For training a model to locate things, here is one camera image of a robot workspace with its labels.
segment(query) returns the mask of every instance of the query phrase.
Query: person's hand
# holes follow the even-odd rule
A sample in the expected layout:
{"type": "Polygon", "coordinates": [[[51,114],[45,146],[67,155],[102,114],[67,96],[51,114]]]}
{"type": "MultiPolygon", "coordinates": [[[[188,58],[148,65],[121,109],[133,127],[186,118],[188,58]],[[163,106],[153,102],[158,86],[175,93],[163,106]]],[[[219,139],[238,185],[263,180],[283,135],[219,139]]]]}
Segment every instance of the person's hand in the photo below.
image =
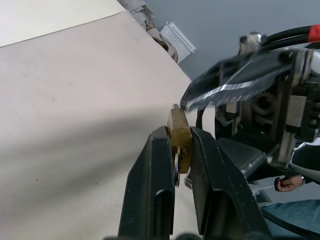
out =
{"type": "Polygon", "coordinates": [[[300,175],[295,175],[291,177],[285,177],[283,179],[280,179],[280,177],[277,177],[274,180],[274,188],[278,192],[291,192],[295,190],[296,188],[300,187],[303,183],[303,180],[300,175]]]}

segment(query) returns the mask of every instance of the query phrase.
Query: white plastic component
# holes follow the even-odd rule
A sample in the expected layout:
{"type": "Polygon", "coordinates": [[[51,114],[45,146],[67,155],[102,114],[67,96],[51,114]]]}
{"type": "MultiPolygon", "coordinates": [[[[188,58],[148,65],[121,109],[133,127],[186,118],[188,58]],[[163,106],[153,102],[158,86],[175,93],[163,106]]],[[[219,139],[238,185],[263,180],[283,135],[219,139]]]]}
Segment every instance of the white plastic component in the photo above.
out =
{"type": "Polygon", "coordinates": [[[291,95],[289,98],[286,124],[294,127],[300,127],[304,115],[306,96],[291,95]]]}
{"type": "Polygon", "coordinates": [[[186,36],[173,22],[167,22],[160,33],[176,49],[178,53],[178,64],[181,63],[191,53],[196,51],[195,46],[186,38],[186,36]]]}
{"type": "Polygon", "coordinates": [[[318,51],[313,52],[311,69],[313,70],[314,73],[320,75],[320,52],[318,52],[318,51]]]}

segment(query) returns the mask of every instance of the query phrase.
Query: black cable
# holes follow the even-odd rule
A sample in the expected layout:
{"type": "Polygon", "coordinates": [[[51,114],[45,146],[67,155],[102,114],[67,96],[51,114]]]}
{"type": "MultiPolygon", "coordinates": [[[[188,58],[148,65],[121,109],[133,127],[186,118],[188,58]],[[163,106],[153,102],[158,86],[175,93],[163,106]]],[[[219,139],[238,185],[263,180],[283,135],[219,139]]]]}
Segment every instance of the black cable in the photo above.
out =
{"type": "Polygon", "coordinates": [[[293,28],[293,29],[289,29],[289,30],[275,33],[275,34],[270,35],[266,38],[265,45],[269,45],[273,42],[287,39],[287,38],[291,38],[291,37],[296,37],[296,36],[300,36],[300,35],[308,35],[311,27],[312,26],[302,26],[302,27],[297,27],[297,28],[293,28]]]}
{"type": "Polygon", "coordinates": [[[284,48],[292,45],[306,44],[306,43],[308,43],[308,35],[294,36],[291,38],[270,43],[268,45],[263,45],[260,48],[260,51],[262,52],[271,51],[271,50],[280,49],[280,48],[284,48]]]}
{"type": "Polygon", "coordinates": [[[305,46],[306,49],[320,49],[320,41],[312,42],[309,45],[305,46]]]}
{"type": "Polygon", "coordinates": [[[310,230],[295,226],[289,222],[286,222],[286,221],[272,215],[270,212],[264,210],[263,208],[261,208],[261,212],[262,212],[262,215],[266,219],[268,219],[269,221],[273,222],[274,224],[282,227],[283,229],[286,229],[292,233],[298,234],[298,235],[305,237],[307,239],[320,240],[319,233],[316,233],[314,231],[310,231],[310,230]]]}

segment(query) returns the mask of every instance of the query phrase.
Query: cable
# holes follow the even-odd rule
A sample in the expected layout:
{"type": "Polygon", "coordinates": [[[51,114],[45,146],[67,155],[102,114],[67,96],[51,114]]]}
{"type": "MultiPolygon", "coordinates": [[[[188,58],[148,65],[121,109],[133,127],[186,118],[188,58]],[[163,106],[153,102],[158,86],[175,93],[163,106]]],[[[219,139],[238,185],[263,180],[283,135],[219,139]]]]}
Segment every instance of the cable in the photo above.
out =
{"type": "Polygon", "coordinates": [[[280,41],[276,41],[273,43],[270,43],[268,45],[263,45],[260,48],[260,51],[265,52],[265,51],[271,51],[271,50],[275,50],[275,49],[280,49],[280,48],[284,48],[284,47],[288,47],[291,45],[297,45],[297,44],[306,44],[308,43],[308,35],[303,35],[303,36],[294,36],[291,38],[287,38],[284,40],[280,40],[280,41]]]}
{"type": "Polygon", "coordinates": [[[313,42],[305,46],[306,49],[320,49],[320,42],[313,42]]]}
{"type": "Polygon", "coordinates": [[[266,45],[273,43],[275,41],[291,38],[291,37],[296,37],[300,35],[308,35],[309,31],[312,26],[302,26],[302,27],[297,27],[285,31],[281,31],[278,33],[275,33],[273,35],[270,35],[266,38],[266,45]]]}

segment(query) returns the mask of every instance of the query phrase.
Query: red cable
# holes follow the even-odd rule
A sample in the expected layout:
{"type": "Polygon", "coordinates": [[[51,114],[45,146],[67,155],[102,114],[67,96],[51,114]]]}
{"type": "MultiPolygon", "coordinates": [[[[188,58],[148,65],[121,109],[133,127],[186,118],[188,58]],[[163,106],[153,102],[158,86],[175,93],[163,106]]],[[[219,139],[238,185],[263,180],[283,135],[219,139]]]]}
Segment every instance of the red cable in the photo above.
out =
{"type": "Polygon", "coordinates": [[[311,26],[308,35],[308,42],[320,42],[320,24],[311,26]]]}

